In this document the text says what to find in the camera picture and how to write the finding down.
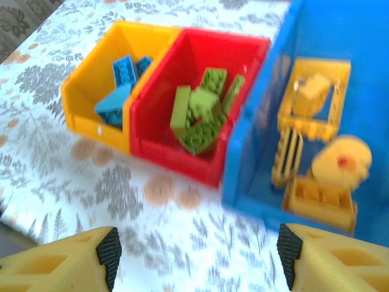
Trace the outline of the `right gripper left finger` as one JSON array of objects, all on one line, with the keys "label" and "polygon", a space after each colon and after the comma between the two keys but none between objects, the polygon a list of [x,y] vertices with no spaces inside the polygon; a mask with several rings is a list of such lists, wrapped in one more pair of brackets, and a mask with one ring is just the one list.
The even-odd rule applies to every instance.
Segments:
[{"label": "right gripper left finger", "polygon": [[122,255],[105,226],[1,259],[1,291],[112,291]]}]

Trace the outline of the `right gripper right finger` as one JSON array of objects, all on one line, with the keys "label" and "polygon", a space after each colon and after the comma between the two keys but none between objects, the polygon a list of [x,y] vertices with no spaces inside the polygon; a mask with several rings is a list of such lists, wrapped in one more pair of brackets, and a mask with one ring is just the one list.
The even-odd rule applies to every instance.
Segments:
[{"label": "right gripper right finger", "polygon": [[290,291],[388,291],[388,248],[281,224],[277,250]]}]

